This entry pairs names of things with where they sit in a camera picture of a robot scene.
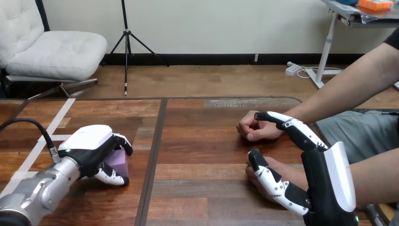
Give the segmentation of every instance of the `white desk leg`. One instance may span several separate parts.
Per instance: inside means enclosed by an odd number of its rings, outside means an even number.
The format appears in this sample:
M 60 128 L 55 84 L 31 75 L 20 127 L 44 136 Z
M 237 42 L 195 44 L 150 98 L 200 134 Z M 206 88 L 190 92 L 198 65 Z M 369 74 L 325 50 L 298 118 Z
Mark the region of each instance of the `white desk leg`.
M 333 19 L 331 21 L 330 30 L 328 31 L 326 43 L 324 44 L 323 53 L 321 54 L 321 60 L 319 68 L 317 70 L 317 74 L 315 74 L 313 70 L 306 70 L 306 72 L 318 88 L 321 88 L 324 85 L 321 81 L 321 78 L 323 77 L 324 68 L 326 67 L 327 57 L 330 52 L 331 43 L 333 41 L 337 20 L 338 14 L 333 12 Z

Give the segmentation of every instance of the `black cable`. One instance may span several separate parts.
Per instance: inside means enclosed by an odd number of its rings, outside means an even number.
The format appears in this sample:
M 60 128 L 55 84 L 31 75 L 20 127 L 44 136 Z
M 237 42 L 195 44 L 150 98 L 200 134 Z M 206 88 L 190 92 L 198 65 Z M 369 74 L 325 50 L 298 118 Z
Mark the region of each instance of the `black cable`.
M 46 140 L 47 147 L 48 147 L 49 149 L 54 147 L 54 144 L 53 144 L 53 141 L 51 140 L 50 135 L 49 135 L 49 134 L 47 133 L 47 131 L 43 128 L 43 126 L 40 125 L 40 123 L 38 123 L 37 121 L 35 121 L 35 120 L 33 120 L 33 119 L 19 118 L 19 119 L 11 119 L 11 120 L 8 120 L 8 121 L 6 121 L 5 123 L 3 123 L 3 124 L 0 125 L 0 132 L 1 132 L 4 128 L 6 128 L 7 126 L 9 126 L 9 125 L 11 125 L 11 124 L 13 124 L 13 123 L 16 123 L 16 122 L 20 122 L 20 121 L 25 121 L 25 122 L 30 122 L 30 123 L 35 124 L 35 126 L 37 126 L 37 128 L 40 129 L 40 132 L 42 133 L 44 139 Z

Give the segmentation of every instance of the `white wall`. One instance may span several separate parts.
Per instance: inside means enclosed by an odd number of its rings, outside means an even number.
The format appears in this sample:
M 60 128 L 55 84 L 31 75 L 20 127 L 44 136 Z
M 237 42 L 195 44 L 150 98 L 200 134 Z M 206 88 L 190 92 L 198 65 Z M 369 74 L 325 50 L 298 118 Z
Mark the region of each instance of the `white wall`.
M 331 23 L 320 0 L 125 2 L 130 30 L 156 53 L 321 53 Z M 43 3 L 51 30 L 96 32 L 108 40 L 108 52 L 124 30 L 120 0 Z M 392 31 L 338 23 L 331 53 L 366 53 Z M 116 52 L 124 48 L 122 43 Z M 147 52 L 137 42 L 132 51 Z

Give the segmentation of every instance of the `gray shorts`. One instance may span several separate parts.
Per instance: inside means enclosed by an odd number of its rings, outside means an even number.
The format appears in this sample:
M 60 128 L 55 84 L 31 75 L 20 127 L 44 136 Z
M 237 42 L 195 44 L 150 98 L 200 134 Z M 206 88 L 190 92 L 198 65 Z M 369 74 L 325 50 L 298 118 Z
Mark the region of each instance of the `gray shorts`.
M 349 163 L 399 147 L 397 112 L 343 112 L 317 122 L 324 138 L 334 145 L 345 144 Z M 399 226 L 399 204 L 389 226 Z

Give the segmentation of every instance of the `white tape line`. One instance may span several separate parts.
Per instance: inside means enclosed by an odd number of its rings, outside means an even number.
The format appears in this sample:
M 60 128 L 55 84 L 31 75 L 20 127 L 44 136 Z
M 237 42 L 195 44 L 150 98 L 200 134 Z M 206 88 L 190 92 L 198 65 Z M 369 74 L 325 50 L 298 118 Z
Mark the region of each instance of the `white tape line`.
M 60 109 L 58 114 L 55 116 L 53 121 L 50 123 L 50 125 L 47 128 L 47 133 L 50 136 L 53 135 L 54 131 L 57 129 L 57 126 L 60 124 L 60 122 L 62 121 L 62 119 L 64 118 L 64 116 L 66 115 L 66 113 L 68 112 L 68 110 L 70 109 L 70 107 L 72 106 L 74 101 L 75 101 L 75 99 L 68 99 L 65 102 L 65 104 L 63 105 L 63 107 Z M 36 161 L 37 157 L 39 156 L 41 150 L 43 150 L 43 148 L 45 146 L 46 146 L 45 141 L 37 142 L 35 147 L 32 149 L 31 153 L 29 153 L 28 157 L 25 159 L 25 161 L 19 167 L 18 171 L 14 173 L 14 175 L 15 174 L 17 174 L 17 175 L 13 176 L 12 178 L 16 178 L 16 179 L 12 179 L 7 184 L 7 186 L 1 192 L 0 198 L 7 194 L 12 193 L 16 189 L 16 187 L 22 180 L 21 175 L 23 175 L 23 173 L 21 173 L 21 172 L 28 172 L 28 170 L 31 168 L 31 166 L 33 165 L 33 163 Z
M 52 141 L 64 141 L 67 140 L 71 135 L 51 135 Z M 44 137 L 41 136 L 38 141 L 45 141 Z
M 61 123 L 62 119 L 68 112 L 68 110 L 71 108 L 73 102 L 75 102 L 75 99 L 67 99 L 63 107 L 60 109 L 58 114 L 55 116 L 53 121 L 50 123 L 50 125 L 47 128 L 47 133 L 51 136 L 53 135 L 54 131 L 57 129 L 57 126 Z
M 19 167 L 18 171 L 14 173 L 12 176 L 12 180 L 7 184 L 7 186 L 4 188 L 4 190 L 0 193 L 0 198 L 12 193 L 15 188 L 18 186 L 19 182 L 21 182 L 21 178 L 23 173 L 21 172 L 27 172 L 30 167 L 33 165 L 35 162 L 36 158 L 39 156 L 41 150 L 43 150 L 44 146 L 46 146 L 45 141 L 39 141 L 36 146 L 32 149 L 31 153 L 29 153 L 28 157 L 25 159 L 25 161 L 22 163 L 22 165 Z
M 31 178 L 35 176 L 38 172 L 37 171 L 28 171 L 28 172 L 15 172 L 12 176 L 11 180 L 23 180 L 27 178 Z
M 10 182 L 7 184 L 7 186 L 4 188 L 4 190 L 1 192 L 0 194 L 0 198 L 2 198 L 3 196 L 7 195 L 7 194 L 11 194 L 16 187 L 18 186 L 18 184 L 21 182 L 20 179 L 17 180 L 10 180 Z

